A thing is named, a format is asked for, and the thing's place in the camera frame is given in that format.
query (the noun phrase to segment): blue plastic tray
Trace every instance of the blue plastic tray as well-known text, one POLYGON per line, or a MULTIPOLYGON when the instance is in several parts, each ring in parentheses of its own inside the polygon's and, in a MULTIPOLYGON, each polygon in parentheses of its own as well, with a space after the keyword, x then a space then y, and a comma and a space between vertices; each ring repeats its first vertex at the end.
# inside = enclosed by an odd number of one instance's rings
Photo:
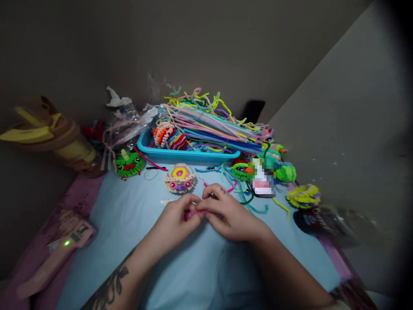
POLYGON ((240 151, 234 151, 231 153, 207 153, 207 152, 196 152, 196 151, 176 151, 169 149, 154 149, 150 148, 151 142, 153 141, 153 136, 150 130, 146 130, 139 137, 137 146, 142 152, 152 159, 163 159, 163 160, 173 160, 179 162, 186 161, 204 161, 210 163, 223 163, 234 158, 238 158, 241 154, 240 151))

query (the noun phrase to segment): pixelated blur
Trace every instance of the pixelated blur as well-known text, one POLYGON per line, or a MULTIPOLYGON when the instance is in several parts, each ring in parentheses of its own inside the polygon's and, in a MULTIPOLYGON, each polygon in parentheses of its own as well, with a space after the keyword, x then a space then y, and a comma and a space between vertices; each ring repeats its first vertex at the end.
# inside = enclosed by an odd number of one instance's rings
POLYGON ((264 167, 262 159, 252 158, 246 172, 255 195, 259 197, 275 197, 274 172, 264 167))

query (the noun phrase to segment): white figurine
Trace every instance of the white figurine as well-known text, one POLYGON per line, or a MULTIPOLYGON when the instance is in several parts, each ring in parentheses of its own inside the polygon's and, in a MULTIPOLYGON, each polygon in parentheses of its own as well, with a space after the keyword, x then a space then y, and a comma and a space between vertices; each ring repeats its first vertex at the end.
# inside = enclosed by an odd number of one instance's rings
POLYGON ((132 99, 128 97, 120 98, 119 95, 110 86, 106 87, 106 89, 109 91, 112 97, 111 102, 108 103, 107 106, 110 106, 112 108, 117 108, 119 106, 132 103, 132 99))

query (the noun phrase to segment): tattoo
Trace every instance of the tattoo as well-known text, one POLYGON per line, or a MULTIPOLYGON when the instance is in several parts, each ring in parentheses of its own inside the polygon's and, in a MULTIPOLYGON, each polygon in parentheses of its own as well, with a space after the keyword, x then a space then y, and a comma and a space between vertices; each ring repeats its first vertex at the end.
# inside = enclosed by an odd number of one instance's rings
POLYGON ((122 294, 121 279, 129 273, 128 268, 124 265, 126 260, 132 256, 136 247, 125 257, 109 278, 103 282, 98 290, 89 298, 82 307, 82 310, 104 310, 106 305, 111 305, 115 300, 115 291, 118 295, 122 294))

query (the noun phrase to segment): light blue tablecloth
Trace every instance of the light blue tablecloth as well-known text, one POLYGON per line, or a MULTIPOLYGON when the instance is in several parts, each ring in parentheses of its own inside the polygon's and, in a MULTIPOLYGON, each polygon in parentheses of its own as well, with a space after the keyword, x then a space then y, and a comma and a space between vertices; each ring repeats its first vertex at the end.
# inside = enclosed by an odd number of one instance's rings
MULTIPOLYGON (((205 169, 204 165, 191 165, 205 169)), ((163 199, 177 199, 164 185, 166 172, 159 171, 151 181, 144 175, 127 181, 109 171, 106 175, 90 222, 98 229, 95 240, 76 254, 57 309, 80 309, 107 279, 124 257, 139 243, 163 210, 163 199)), ((155 170, 147 173, 150 179, 155 170)), ((208 184, 230 186, 215 172, 201 175, 208 184)), ((202 196, 203 181, 198 179, 193 193, 202 196)), ((277 200, 291 208, 285 195, 277 200)), ((340 276, 318 240, 303 233, 293 217, 272 199, 255 197, 252 206, 269 211, 257 216, 265 221, 281 242, 327 290, 340 283, 340 276)), ((142 299, 145 309, 255 308, 262 299, 256 266, 249 247, 242 242, 223 239, 206 220, 178 248, 152 270, 142 299)))

